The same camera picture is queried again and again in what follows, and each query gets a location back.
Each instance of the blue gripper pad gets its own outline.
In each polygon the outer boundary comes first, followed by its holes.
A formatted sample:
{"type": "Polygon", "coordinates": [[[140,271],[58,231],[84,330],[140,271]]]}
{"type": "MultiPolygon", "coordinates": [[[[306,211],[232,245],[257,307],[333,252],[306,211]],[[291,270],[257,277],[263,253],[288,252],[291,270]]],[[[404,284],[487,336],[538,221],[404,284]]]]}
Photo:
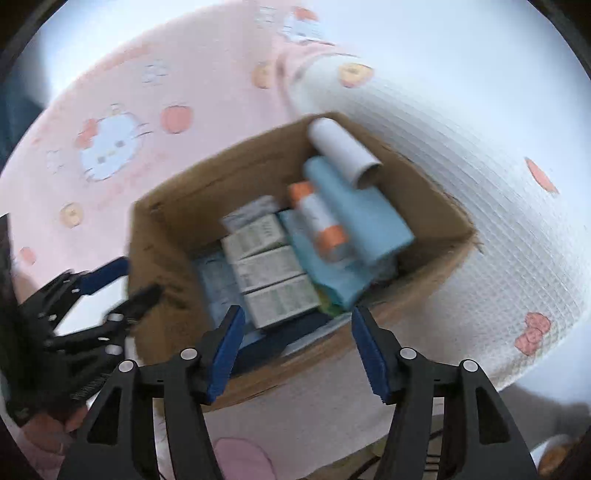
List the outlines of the blue gripper pad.
{"type": "Polygon", "coordinates": [[[232,319],[230,326],[226,331],[226,335],[220,341],[216,354],[213,357],[211,367],[211,379],[207,388],[207,400],[214,402],[220,396],[228,380],[230,380],[230,373],[234,367],[242,338],[244,337],[244,326],[246,324],[246,316],[242,307],[236,307],[236,313],[232,319]]]}
{"type": "Polygon", "coordinates": [[[113,261],[83,275],[80,279],[80,294],[93,295],[100,289],[129,273],[127,257],[115,258],[113,261]]]}
{"type": "Polygon", "coordinates": [[[361,312],[357,308],[353,310],[351,330],[355,343],[357,344],[359,356],[363,362],[363,367],[365,368],[365,374],[368,376],[369,385],[371,385],[374,394],[386,403],[390,391],[386,360],[384,360],[378,344],[375,342],[361,312]]]}

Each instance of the blue towel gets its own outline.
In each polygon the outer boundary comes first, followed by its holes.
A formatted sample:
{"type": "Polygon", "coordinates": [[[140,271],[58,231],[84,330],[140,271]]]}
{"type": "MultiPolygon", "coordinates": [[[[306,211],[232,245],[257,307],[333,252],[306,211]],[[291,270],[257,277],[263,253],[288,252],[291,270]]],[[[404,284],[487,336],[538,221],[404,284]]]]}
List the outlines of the blue towel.
{"type": "Polygon", "coordinates": [[[300,265],[312,282],[322,287],[333,303],[350,310],[371,285],[375,277],[373,272],[359,259],[335,263],[323,260],[308,237],[298,212],[286,210],[279,213],[279,218],[290,237],[300,265]]]}
{"type": "Polygon", "coordinates": [[[376,267],[414,240],[404,219],[376,187],[355,190],[324,157],[306,161],[304,174],[349,234],[367,267],[376,267]]]}

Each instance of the paper roll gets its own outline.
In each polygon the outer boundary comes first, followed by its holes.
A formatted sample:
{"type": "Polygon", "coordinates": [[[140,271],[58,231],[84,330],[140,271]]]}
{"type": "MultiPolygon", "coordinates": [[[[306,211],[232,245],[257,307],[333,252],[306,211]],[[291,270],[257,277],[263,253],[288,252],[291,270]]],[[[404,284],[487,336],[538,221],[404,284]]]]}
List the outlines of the paper roll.
{"type": "Polygon", "coordinates": [[[364,189],[377,182],[382,163],[334,120],[314,120],[308,137],[353,188],[364,189]]]}

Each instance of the blue package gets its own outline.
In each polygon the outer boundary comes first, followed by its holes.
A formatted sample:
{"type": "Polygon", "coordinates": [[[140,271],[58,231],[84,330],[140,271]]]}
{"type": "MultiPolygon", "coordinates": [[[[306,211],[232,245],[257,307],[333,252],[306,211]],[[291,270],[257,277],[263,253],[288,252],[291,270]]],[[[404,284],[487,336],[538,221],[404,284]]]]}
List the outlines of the blue package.
{"type": "Polygon", "coordinates": [[[199,257],[195,260],[194,265],[207,297],[207,309],[214,326],[219,327],[230,306],[240,305],[246,316],[244,339],[240,348],[262,339],[265,334],[256,330],[252,324],[248,306],[244,296],[240,293],[232,267],[226,260],[222,249],[219,248],[199,257]]]}
{"type": "Polygon", "coordinates": [[[316,252],[299,213],[286,210],[279,218],[290,237],[291,246],[312,282],[323,287],[330,300],[349,310],[371,285],[375,274],[357,258],[327,262],[316,252]]]}
{"type": "Polygon", "coordinates": [[[343,226],[357,255],[373,268],[407,247],[414,235],[376,187],[354,189],[324,157],[304,163],[304,174],[343,226]]]}

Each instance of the pink blanket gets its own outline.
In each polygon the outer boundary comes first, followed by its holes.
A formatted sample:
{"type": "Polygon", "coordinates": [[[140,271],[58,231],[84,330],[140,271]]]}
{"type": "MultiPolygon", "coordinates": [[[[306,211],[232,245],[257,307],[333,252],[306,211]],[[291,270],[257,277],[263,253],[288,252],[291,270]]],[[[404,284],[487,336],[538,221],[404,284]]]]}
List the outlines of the pink blanket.
{"type": "Polygon", "coordinates": [[[330,53],[310,10],[235,1],[102,59],[38,118],[0,177],[19,275],[39,287],[124,255],[134,201],[294,119],[285,86],[330,53]]]}

